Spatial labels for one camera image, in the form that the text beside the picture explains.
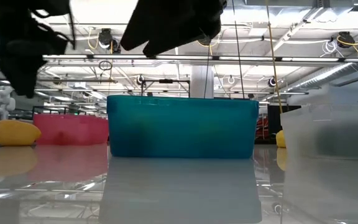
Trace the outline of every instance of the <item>black equipment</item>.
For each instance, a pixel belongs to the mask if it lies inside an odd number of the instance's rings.
[[[121,46],[119,45],[119,42],[112,37],[111,29],[102,29],[99,33],[99,45],[103,49],[110,49],[112,45],[113,53],[121,53]]]
[[[42,9],[48,14],[37,12]],[[38,23],[31,13],[40,18],[68,14],[73,40]],[[0,0],[0,70],[19,96],[34,96],[38,69],[46,64],[42,55],[65,54],[68,42],[75,49],[70,0]]]
[[[221,30],[226,6],[226,0],[139,0],[121,45],[132,50],[148,41],[143,53],[153,57],[195,40],[208,43]]]
[[[351,36],[350,32],[339,32],[339,37],[338,39],[344,43],[349,43],[349,44],[354,44],[355,41],[353,39],[353,37]],[[348,44],[343,44],[341,42],[338,41],[338,46],[340,48],[349,48],[352,47],[352,45],[348,45]]]

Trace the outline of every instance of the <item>pink plastic bin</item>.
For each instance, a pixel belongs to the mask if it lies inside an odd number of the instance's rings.
[[[89,146],[107,142],[106,119],[87,115],[35,114],[34,125],[41,130],[37,144]]]

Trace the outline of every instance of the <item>white robot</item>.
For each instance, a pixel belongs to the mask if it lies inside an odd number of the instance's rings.
[[[11,98],[12,91],[10,86],[0,86],[0,121],[8,119],[9,111],[15,110],[16,101]]]

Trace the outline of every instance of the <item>clear plastic container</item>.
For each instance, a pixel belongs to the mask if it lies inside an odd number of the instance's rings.
[[[358,159],[358,105],[314,105],[281,115],[289,153]]]
[[[37,144],[89,146],[106,143],[108,121],[87,115],[35,114],[34,125],[41,130]]]

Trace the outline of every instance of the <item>white cable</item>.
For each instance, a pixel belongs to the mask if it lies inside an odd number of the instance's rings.
[[[230,76],[230,77],[227,79],[227,82],[228,82],[229,84],[234,84],[234,78],[233,78],[233,76]]]

